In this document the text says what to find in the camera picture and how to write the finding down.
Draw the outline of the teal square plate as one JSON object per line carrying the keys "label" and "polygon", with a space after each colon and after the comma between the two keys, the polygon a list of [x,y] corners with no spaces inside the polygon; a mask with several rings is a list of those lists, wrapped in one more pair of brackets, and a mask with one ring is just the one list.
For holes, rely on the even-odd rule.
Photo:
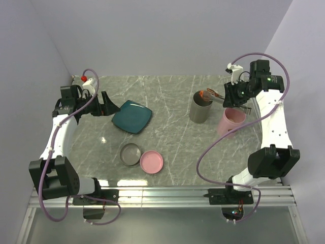
{"label": "teal square plate", "polygon": [[113,116],[112,123],[125,132],[139,134],[150,122],[152,115],[152,110],[146,106],[127,100]]}

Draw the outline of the metal tongs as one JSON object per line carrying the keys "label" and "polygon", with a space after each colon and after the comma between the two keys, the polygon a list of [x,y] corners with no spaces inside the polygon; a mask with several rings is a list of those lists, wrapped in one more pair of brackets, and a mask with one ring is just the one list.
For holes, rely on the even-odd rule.
{"label": "metal tongs", "polygon": [[[218,94],[217,92],[215,92],[214,90],[212,90],[210,88],[207,88],[206,91],[208,92],[208,95],[210,97],[210,101],[217,102],[219,104],[223,104],[224,97],[222,95]],[[237,109],[239,111],[242,111],[246,115],[251,115],[251,111],[252,111],[252,108],[244,106],[244,105],[241,105],[239,107],[233,107],[233,109]]]}

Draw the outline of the orange grilled meat piece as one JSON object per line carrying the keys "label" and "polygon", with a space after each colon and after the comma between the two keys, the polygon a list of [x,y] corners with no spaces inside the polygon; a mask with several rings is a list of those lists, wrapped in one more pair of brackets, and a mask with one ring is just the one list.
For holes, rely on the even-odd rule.
{"label": "orange grilled meat piece", "polygon": [[202,100],[204,100],[206,102],[210,101],[210,97],[209,97],[208,92],[206,90],[201,90],[199,92],[199,95],[202,98]]}

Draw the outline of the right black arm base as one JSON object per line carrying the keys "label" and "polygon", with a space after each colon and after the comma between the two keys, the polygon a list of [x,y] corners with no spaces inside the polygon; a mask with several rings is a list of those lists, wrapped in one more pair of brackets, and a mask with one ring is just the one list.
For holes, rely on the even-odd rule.
{"label": "right black arm base", "polygon": [[240,221],[244,217],[244,205],[254,203],[251,191],[236,191],[233,187],[208,189],[203,195],[209,199],[210,205],[221,205],[221,213],[227,221]]}

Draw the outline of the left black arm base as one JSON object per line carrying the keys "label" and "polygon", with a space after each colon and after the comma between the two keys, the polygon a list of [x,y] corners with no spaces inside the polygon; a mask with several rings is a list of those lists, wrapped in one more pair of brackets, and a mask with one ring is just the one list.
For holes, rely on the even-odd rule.
{"label": "left black arm base", "polygon": [[98,194],[88,194],[88,197],[74,197],[72,205],[83,207],[84,219],[90,221],[101,220],[107,207],[118,207],[118,198],[118,189],[102,189]]}

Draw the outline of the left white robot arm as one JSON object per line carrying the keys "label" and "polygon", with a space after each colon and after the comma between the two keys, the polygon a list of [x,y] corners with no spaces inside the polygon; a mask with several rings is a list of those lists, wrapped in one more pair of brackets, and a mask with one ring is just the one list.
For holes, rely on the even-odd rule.
{"label": "left white robot arm", "polygon": [[73,134],[81,116],[110,116],[120,111],[102,92],[103,103],[98,100],[99,85],[71,85],[60,88],[61,98],[52,111],[52,131],[40,158],[29,164],[29,173],[40,200],[85,195],[90,204],[103,198],[96,178],[81,178],[68,160]]}

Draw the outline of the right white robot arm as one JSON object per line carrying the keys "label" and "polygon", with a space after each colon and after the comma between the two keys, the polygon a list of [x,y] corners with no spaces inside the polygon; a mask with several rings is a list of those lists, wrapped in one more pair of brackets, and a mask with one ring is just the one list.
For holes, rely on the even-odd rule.
{"label": "right white robot arm", "polygon": [[282,99],[285,92],[283,78],[271,74],[269,61],[252,61],[247,81],[241,80],[243,67],[239,65],[229,63],[226,71],[232,77],[224,86],[223,107],[240,107],[255,98],[262,118],[261,148],[249,156],[247,168],[233,176],[234,186],[224,191],[226,201],[236,203],[241,199],[242,191],[249,187],[286,176],[300,159],[300,151],[293,148],[287,132]]}

